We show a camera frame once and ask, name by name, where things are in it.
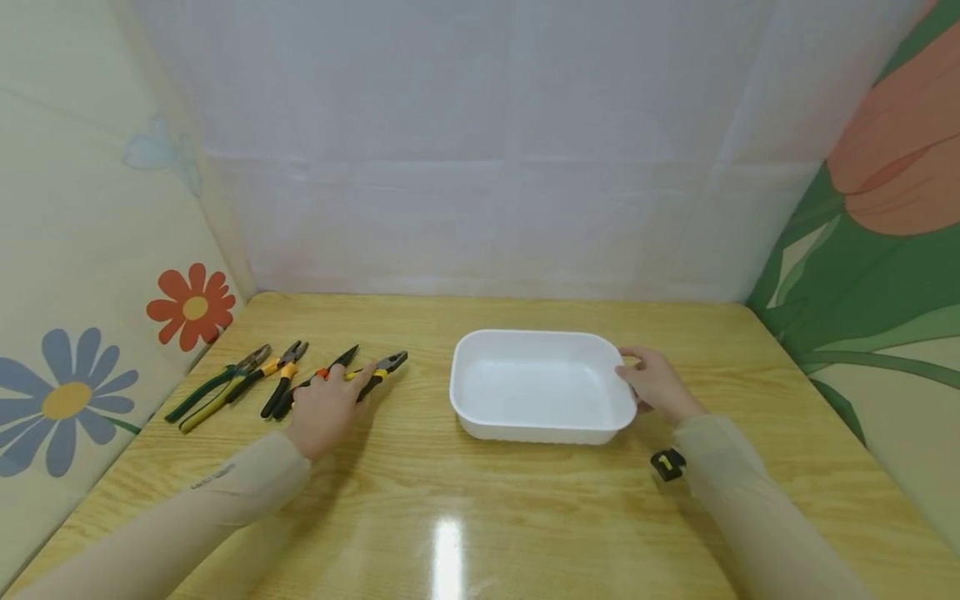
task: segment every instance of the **left hand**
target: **left hand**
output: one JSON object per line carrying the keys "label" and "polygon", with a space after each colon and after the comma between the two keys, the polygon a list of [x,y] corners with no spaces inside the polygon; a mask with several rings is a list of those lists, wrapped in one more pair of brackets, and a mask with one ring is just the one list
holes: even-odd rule
{"label": "left hand", "polygon": [[347,437],[367,406],[366,400],[357,402],[357,398],[375,368],[376,364],[370,363],[346,381],[346,369],[334,365],[327,379],[314,376],[309,386],[294,391],[293,421],[285,433],[300,454],[316,461]]}

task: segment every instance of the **yellow flower center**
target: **yellow flower center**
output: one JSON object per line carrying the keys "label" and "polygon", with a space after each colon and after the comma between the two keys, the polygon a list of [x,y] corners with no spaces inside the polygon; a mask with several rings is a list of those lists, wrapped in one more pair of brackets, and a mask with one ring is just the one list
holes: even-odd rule
{"label": "yellow flower center", "polygon": [[209,304],[206,303],[206,298],[203,296],[194,296],[183,303],[183,316],[186,317],[188,321],[197,321],[206,314],[208,306]]}
{"label": "yellow flower center", "polygon": [[64,383],[43,399],[40,411],[47,419],[69,419],[84,409],[91,396],[93,391],[79,381]]}

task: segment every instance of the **beige sleeve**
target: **beige sleeve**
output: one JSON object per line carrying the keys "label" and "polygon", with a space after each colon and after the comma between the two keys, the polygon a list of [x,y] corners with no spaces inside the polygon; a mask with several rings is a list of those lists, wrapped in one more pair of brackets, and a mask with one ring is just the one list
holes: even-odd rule
{"label": "beige sleeve", "polygon": [[18,599],[166,598],[230,534],[289,501],[310,462],[282,433],[62,564]]}
{"label": "beige sleeve", "polygon": [[695,417],[675,437],[690,489],[720,526],[755,598],[871,597],[730,420]]}

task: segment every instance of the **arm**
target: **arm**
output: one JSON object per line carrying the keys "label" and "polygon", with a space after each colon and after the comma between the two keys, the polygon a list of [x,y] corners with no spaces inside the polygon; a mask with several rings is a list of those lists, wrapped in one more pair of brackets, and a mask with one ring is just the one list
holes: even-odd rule
{"label": "arm", "polygon": [[272,433],[17,597],[166,598],[230,534],[299,492],[309,472],[291,441]]}
{"label": "arm", "polygon": [[710,415],[662,355],[621,348],[640,359],[617,374],[641,408],[656,408],[677,427],[690,489],[713,516],[760,599],[869,598],[870,593],[770,478],[736,426]]}
{"label": "arm", "polygon": [[315,378],[297,390],[286,432],[261,438],[212,475],[86,548],[18,600],[35,598],[166,598],[234,531],[276,509],[306,484],[310,463],[349,432],[367,401],[356,398],[373,365],[344,381]]}

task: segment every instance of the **hand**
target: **hand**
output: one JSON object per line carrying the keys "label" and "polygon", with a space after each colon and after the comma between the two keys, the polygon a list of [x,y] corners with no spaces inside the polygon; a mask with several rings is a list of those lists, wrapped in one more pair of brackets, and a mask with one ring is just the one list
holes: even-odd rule
{"label": "hand", "polygon": [[314,376],[309,386],[294,391],[293,422],[285,433],[303,456],[316,461],[347,436],[367,406],[366,400],[357,402],[357,398],[375,368],[376,364],[370,363],[345,381],[344,367],[334,365],[327,379]]}
{"label": "hand", "polygon": [[640,346],[620,348],[620,355],[639,359],[631,367],[617,367],[616,374],[630,384],[634,396],[640,400],[641,411],[657,409],[674,426],[707,413],[680,380],[666,356]]}

